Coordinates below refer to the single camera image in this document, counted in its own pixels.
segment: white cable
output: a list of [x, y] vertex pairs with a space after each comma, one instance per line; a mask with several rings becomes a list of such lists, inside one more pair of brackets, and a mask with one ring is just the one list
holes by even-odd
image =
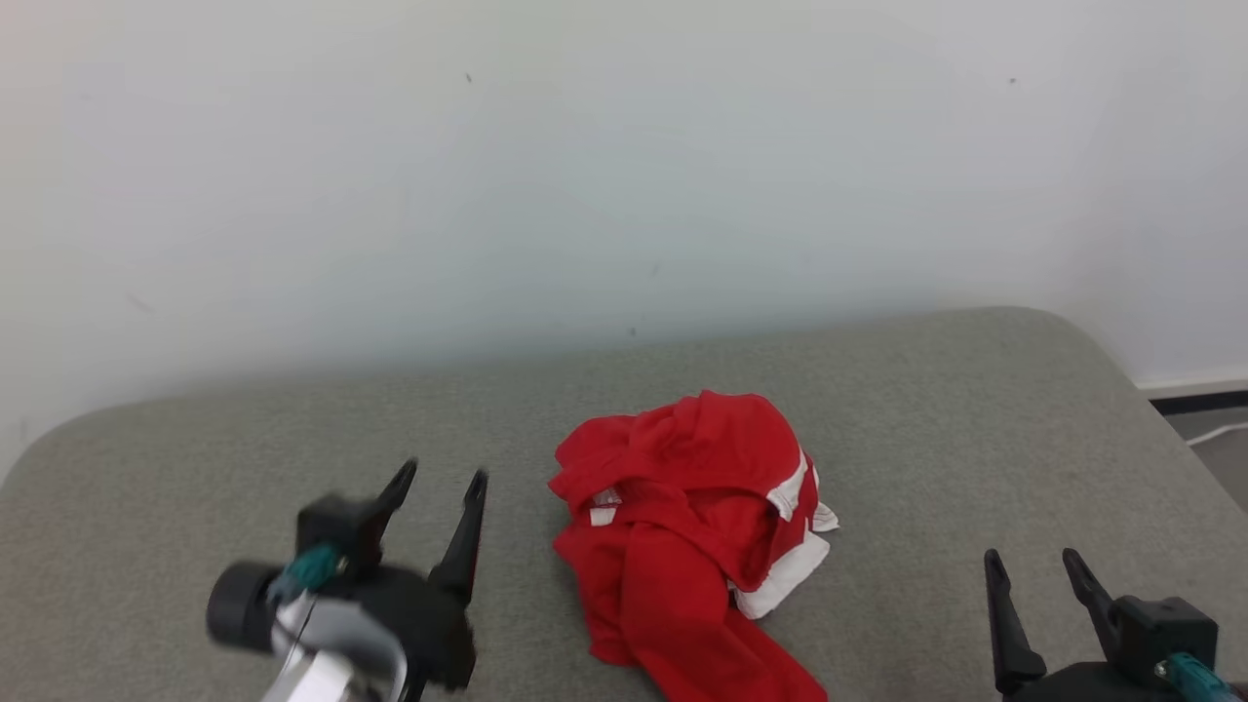
[[1232, 432], [1232, 431], [1239, 431], [1242, 428], [1248, 428], [1248, 422], [1241, 422], [1238, 425], [1219, 426], [1218, 428], [1216, 428], [1216, 430], [1213, 430], [1213, 431], [1211, 431], [1208, 433], [1202, 433], [1201, 436], [1197, 436], [1196, 438], [1188, 438], [1187, 440], [1187, 445], [1188, 446], [1196, 446], [1197, 443], [1204, 443], [1206, 441], [1208, 441], [1211, 438], [1217, 438], [1217, 437], [1222, 436], [1223, 433]]

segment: white wall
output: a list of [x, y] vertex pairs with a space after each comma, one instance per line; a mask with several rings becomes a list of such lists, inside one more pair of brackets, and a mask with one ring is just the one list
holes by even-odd
[[977, 304], [1067, 315], [1142, 383], [1248, 378], [1244, 26], [1242, 0], [6, 0], [0, 471], [240, 373]]

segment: robotic arm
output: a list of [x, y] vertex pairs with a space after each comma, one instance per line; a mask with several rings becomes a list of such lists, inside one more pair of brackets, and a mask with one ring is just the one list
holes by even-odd
[[1005, 702], [1231, 702], [1243, 697], [1213, 675], [1218, 625], [1179, 597], [1109, 600], [1078, 551], [1062, 552], [1075, 597], [1087, 607], [1104, 662], [1052, 675], [1027, 643], [996, 550], [983, 555], [992, 668]]
[[477, 652], [464, 611], [487, 475], [473, 477], [446, 556], [426, 578], [381, 562], [382, 535], [416, 467], [408, 461], [374, 500], [328, 495], [300, 511], [296, 555], [332, 553], [328, 577], [308, 586], [291, 567], [243, 561], [217, 578], [208, 635], [285, 660], [263, 702], [412, 702], [431, 682], [448, 690], [468, 685]]

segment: gray cushioned table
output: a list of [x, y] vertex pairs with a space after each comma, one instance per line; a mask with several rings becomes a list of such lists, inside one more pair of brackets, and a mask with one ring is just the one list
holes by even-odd
[[1248, 516], [1087, 336], [988, 309], [69, 422], [0, 488], [0, 698], [260, 700], [278, 663], [205, 633], [217, 573], [286, 560], [300, 506], [373, 492], [414, 453], [386, 540], [397, 562], [433, 563], [473, 470], [492, 471], [462, 698], [659, 700], [587, 652], [545, 481], [582, 420], [704, 387], [770, 397], [819, 463], [842, 528], [763, 626], [834, 701], [995, 698], [990, 546], [1050, 670], [1098, 657], [1061, 565], [1075, 546], [1111, 593], [1181, 595], [1217, 618], [1219, 670], [1248, 678]]

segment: teal cable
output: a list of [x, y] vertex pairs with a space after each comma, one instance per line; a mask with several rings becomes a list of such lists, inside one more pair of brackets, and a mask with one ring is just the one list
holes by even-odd
[[338, 573], [342, 560], [338, 550], [329, 543], [313, 546], [296, 556], [268, 586], [266, 597], [278, 605], [295, 600], [303, 592], [316, 592]]
[[1166, 660], [1166, 678], [1187, 702], [1231, 702], [1239, 700], [1227, 681], [1204, 667], [1189, 653], [1174, 653]]

